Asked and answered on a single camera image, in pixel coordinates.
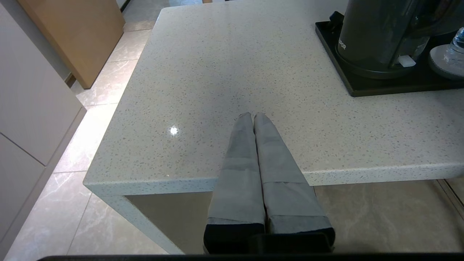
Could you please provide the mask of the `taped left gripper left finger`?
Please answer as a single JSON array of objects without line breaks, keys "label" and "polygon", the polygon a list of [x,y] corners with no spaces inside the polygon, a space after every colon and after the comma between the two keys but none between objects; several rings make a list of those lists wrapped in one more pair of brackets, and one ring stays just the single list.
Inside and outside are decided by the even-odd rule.
[{"label": "taped left gripper left finger", "polygon": [[256,137],[249,112],[233,126],[208,209],[203,244],[209,254],[247,254],[249,242],[265,233]]}]

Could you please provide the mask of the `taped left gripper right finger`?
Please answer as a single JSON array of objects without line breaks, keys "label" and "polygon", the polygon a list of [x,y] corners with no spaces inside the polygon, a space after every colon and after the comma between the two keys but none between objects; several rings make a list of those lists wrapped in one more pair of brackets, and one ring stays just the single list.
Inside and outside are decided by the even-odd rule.
[{"label": "taped left gripper right finger", "polygon": [[254,117],[271,252],[332,252],[335,230],[273,122]]}]

